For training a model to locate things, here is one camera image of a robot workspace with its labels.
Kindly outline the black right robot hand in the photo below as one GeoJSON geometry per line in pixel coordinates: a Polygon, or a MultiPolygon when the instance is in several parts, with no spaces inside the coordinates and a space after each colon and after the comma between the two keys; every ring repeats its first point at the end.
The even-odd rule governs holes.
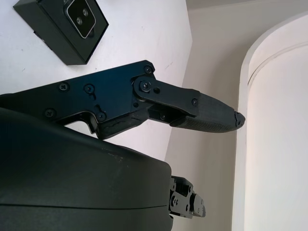
{"type": "Polygon", "coordinates": [[[144,60],[1,95],[1,230],[169,231],[174,216],[205,216],[169,164],[107,139],[148,119],[225,133],[245,117],[154,71],[144,60]]]}

